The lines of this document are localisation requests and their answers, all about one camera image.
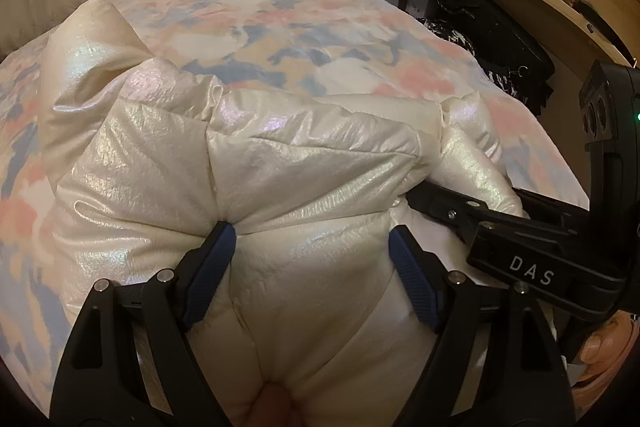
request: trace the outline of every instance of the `human hand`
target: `human hand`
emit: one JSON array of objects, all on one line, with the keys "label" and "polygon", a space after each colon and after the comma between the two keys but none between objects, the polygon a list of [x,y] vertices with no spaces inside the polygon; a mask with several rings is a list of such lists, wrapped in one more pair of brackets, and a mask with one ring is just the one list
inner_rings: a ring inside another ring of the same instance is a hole
[{"label": "human hand", "polygon": [[268,383],[251,406],[242,427],[306,427],[293,407],[289,391],[276,383]]}]

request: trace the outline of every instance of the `bed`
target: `bed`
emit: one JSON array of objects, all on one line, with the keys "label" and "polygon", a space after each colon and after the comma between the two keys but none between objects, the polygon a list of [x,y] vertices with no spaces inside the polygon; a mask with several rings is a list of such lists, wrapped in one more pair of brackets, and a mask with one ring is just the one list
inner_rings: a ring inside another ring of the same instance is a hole
[{"label": "bed", "polygon": [[[513,185],[588,207],[535,117],[468,52],[383,0],[112,2],[154,55],[234,89],[436,101],[477,91]],[[47,246],[54,196],[37,138],[39,60],[52,31],[0,65],[0,357],[44,412],[71,327]]]}]

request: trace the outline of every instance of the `white down jacket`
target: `white down jacket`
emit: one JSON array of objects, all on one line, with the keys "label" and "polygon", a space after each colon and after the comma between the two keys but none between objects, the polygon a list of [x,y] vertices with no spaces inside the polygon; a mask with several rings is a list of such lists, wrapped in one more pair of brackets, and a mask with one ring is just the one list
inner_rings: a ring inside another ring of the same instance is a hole
[{"label": "white down jacket", "polygon": [[[522,215],[477,93],[440,104],[228,89],[152,57],[106,0],[50,37],[40,80],[72,319],[95,280],[145,281],[216,221],[236,228],[233,261],[189,336],[236,425],[268,381],[290,390],[309,427],[391,425],[434,336],[394,272],[389,230],[407,224],[448,269],[488,279],[402,195],[426,178]],[[142,346],[157,391],[147,356]],[[162,407],[160,393],[152,399]]]}]

